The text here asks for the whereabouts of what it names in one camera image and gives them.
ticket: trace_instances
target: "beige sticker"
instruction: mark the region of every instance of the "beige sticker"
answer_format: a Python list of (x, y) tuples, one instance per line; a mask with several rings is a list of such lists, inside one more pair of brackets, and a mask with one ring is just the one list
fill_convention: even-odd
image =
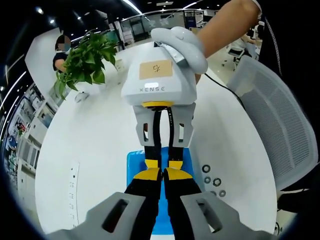
[(171, 77), (173, 75), (172, 61), (171, 60), (159, 60), (149, 61), (140, 64), (140, 80)]

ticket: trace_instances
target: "green leaves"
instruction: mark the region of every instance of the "green leaves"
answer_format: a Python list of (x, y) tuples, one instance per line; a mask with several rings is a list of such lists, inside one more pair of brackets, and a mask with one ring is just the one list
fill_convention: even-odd
[(88, 53), (87, 53), (85, 62), (86, 62), (87, 64), (95, 64), (95, 57), (94, 57), (94, 55), (92, 54), (92, 52), (88, 52)]
[(61, 98), (63, 100), (66, 100), (66, 98), (64, 96), (65, 89), (66, 89), (66, 83), (60, 82), (60, 84), (59, 84), (59, 95), (61, 96)]
[(105, 66), (102, 59), (115, 65), (115, 44), (109, 41), (106, 34), (89, 32), (79, 43), (77, 48), (71, 49), (65, 63), (66, 72), (56, 72), (54, 91), (57, 96), (65, 99), (66, 88), (78, 91), (78, 82), (88, 84), (104, 84)]
[(74, 83), (72, 81), (68, 81), (66, 83), (68, 85), (69, 88), (71, 88), (72, 90), (78, 91), (78, 89), (76, 88), (76, 86), (74, 85)]
[(114, 57), (114, 54), (112, 52), (112, 50), (110, 50), (109, 47), (107, 48), (103, 48), (102, 51), (101, 51), (102, 55), (103, 55), (103, 58), (112, 63), (112, 65), (115, 65), (116, 64), (116, 59)]
[(105, 83), (105, 75), (101, 69), (96, 70), (93, 73), (93, 80), (98, 84), (104, 84)]

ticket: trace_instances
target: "white desk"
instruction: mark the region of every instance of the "white desk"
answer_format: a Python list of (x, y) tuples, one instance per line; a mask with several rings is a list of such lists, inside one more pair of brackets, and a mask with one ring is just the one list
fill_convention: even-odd
[[(146, 43), (137, 48), (151, 46)], [(120, 53), (125, 57), (126, 51)], [(208, 74), (220, 81), (211, 70)], [(73, 162), (79, 162), (79, 223), (85, 220), (89, 209), (126, 189), (127, 154), (143, 147), (137, 137), (132, 107), (120, 97), (121, 87), (122, 84), (116, 85), (109, 94), (91, 95), (81, 103), (75, 103), (76, 93), (71, 92), (53, 118), (42, 144), (35, 179), (37, 213), (45, 233), (72, 228), (68, 190)], [(223, 199), (239, 211), (241, 221), (253, 229), (273, 233), (276, 187), (254, 125), (236, 98), (207, 77), (202, 77), (197, 88), (195, 131), (190, 143), (196, 179), (202, 181), (198, 168), (210, 164), (210, 173), (222, 179), (219, 189), (226, 190)], [(165, 114), (160, 124), (162, 145), (167, 146), (170, 131)], [(211, 191), (214, 187), (209, 184), (205, 189)], [(174, 237), (156, 235), (151, 239)]]

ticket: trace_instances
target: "blue box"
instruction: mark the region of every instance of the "blue box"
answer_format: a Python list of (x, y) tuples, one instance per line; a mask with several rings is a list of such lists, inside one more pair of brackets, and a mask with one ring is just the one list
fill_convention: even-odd
[[(161, 149), (162, 157), (162, 171), (168, 167), (168, 147)], [(145, 164), (145, 152), (144, 151), (133, 151), (130, 152), (126, 159), (126, 185), (128, 186), (134, 176), (141, 171), (147, 170)], [(183, 165), (181, 170), (194, 176), (192, 167), (191, 156), (188, 148), (183, 149)], [(168, 202), (166, 200), (165, 185), (161, 183), (161, 196), (159, 200), (159, 214), (156, 217), (155, 225), (152, 230), (154, 235), (172, 235), (174, 231), (172, 229), (170, 218), (168, 216)]]

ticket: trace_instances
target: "office chair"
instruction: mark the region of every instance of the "office chair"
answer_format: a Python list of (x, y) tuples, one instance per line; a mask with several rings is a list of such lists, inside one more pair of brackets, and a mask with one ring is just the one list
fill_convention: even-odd
[(278, 75), (260, 62), (243, 56), (227, 86), (240, 97), (260, 135), (278, 191), (317, 165), (314, 130)]
[(236, 70), (240, 58), (245, 53), (245, 48), (242, 46), (242, 42), (240, 41), (242, 40), (239, 38), (225, 47), (226, 52), (233, 56), (233, 71)]

